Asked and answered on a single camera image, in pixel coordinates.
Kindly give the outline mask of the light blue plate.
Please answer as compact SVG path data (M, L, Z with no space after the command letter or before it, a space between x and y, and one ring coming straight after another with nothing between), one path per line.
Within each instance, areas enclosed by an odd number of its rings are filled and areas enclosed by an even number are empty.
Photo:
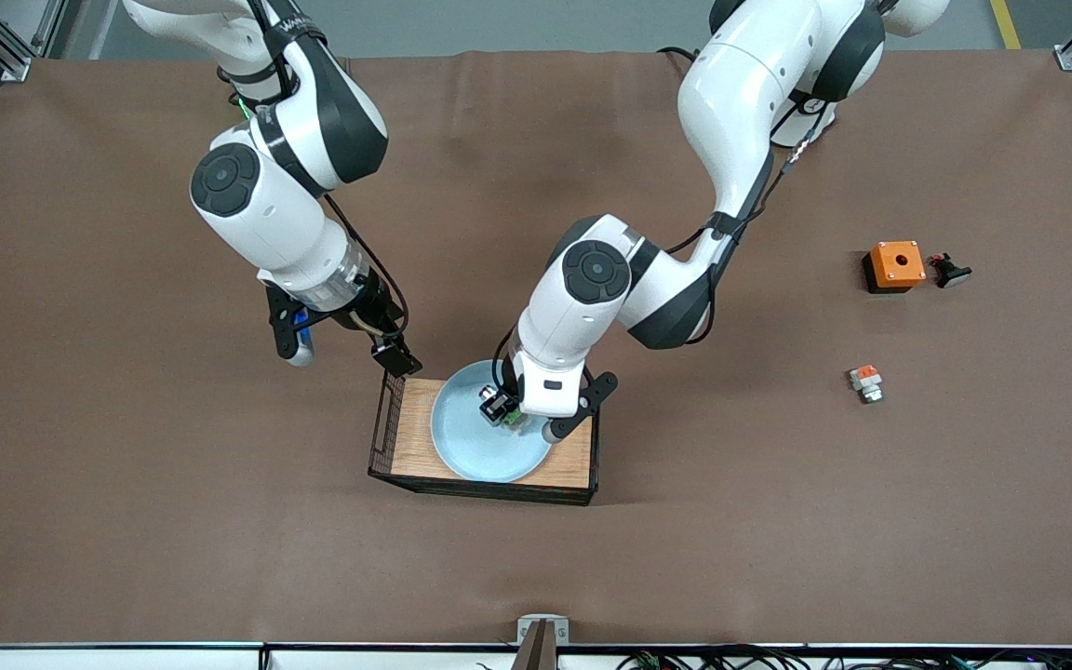
M461 368L444 382L431 411L435 452L472 482L517 482L539 467L553 448L544 440L541 422L492 425L482 415L479 392L493 384L497 368L488 360Z

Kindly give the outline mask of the brown table cover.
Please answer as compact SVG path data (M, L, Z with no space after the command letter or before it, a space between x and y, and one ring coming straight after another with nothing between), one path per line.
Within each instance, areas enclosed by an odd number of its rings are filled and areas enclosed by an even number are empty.
M204 62L47 60L0 89L0 643L1072 644L1072 75L911 53L749 226L698 346L593 351L586 508L369 476L382 371L277 359L190 175ZM872 294L915 240L928 278ZM937 288L928 258L971 278ZM873 364L865 404L848 370Z

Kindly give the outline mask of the orange button box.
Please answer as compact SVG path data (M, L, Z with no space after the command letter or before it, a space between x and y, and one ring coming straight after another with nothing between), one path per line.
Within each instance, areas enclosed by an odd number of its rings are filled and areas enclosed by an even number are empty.
M872 294L903 294L928 278L915 240L880 241L861 259Z

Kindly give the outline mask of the white table edge rail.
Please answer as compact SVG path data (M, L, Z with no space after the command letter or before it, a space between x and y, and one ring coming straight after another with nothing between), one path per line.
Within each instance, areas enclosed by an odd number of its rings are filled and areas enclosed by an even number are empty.
M510 670L517 643L20 643L0 670ZM1072 670L1072 645L570 643L560 670Z

